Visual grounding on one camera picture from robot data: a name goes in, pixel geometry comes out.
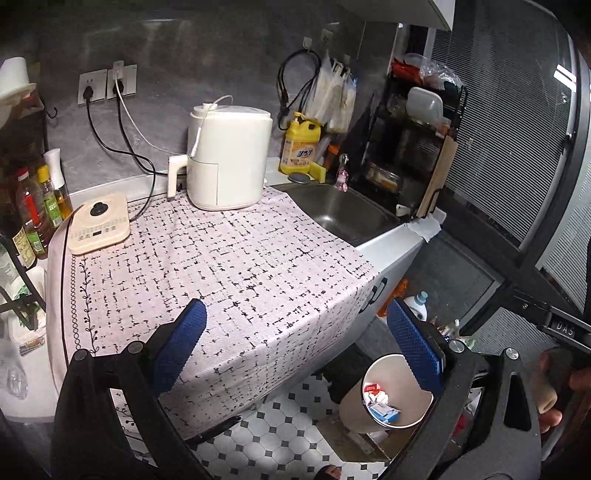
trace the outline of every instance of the sink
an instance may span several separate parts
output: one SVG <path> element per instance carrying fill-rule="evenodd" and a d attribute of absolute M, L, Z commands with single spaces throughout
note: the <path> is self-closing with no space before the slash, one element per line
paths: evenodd
<path fill-rule="evenodd" d="M 354 247 L 400 224 L 392 213 L 351 188 L 341 192 L 319 183 L 287 183 L 273 188 L 286 192 L 323 229 Z"/>

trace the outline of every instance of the tiled floor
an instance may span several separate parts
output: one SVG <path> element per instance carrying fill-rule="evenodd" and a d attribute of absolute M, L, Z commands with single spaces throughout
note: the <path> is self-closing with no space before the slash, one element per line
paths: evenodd
<path fill-rule="evenodd" d="M 269 399 L 215 439 L 197 457 L 216 480 L 312 478 L 324 465 L 342 467 L 343 480 L 377 479 L 379 463 L 344 463 L 322 438 L 316 422 L 338 410 L 322 376 L 309 377 L 285 396 Z"/>

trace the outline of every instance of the trash can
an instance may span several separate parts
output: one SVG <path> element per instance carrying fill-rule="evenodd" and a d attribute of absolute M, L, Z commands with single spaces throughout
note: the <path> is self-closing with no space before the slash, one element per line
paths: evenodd
<path fill-rule="evenodd" d="M 400 414 L 392 423 L 378 420 L 363 400 L 363 386 L 378 383 L 388 394 L 388 403 Z M 425 416 L 433 394 L 422 390 L 406 359 L 399 353 L 378 358 L 363 378 L 345 395 L 339 406 L 341 422 L 355 433 L 373 433 L 391 429 L 412 429 Z"/>

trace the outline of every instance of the sponge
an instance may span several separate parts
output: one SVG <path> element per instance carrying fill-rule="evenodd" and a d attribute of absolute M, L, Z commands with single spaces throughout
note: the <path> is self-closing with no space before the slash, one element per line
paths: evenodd
<path fill-rule="evenodd" d="M 326 168 L 318 165 L 316 162 L 310 164 L 310 171 L 308 174 L 313 179 L 318 180 L 318 183 L 326 183 Z"/>

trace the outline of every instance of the white cloth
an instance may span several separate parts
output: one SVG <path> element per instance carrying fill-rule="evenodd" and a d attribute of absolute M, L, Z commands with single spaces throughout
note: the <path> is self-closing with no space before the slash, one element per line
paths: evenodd
<path fill-rule="evenodd" d="M 226 212 L 198 210 L 185 194 L 157 197 L 131 229 L 125 242 L 100 251 L 73 257 L 66 249 L 63 278 L 63 230 L 52 240 L 54 378 L 60 387 L 76 349 L 120 352 L 201 299 L 207 328 L 174 388 L 160 396 L 185 438 L 244 411 L 334 344 L 375 278 L 356 249 L 274 189 Z M 137 433 L 122 393 L 113 399 L 124 428 Z"/>

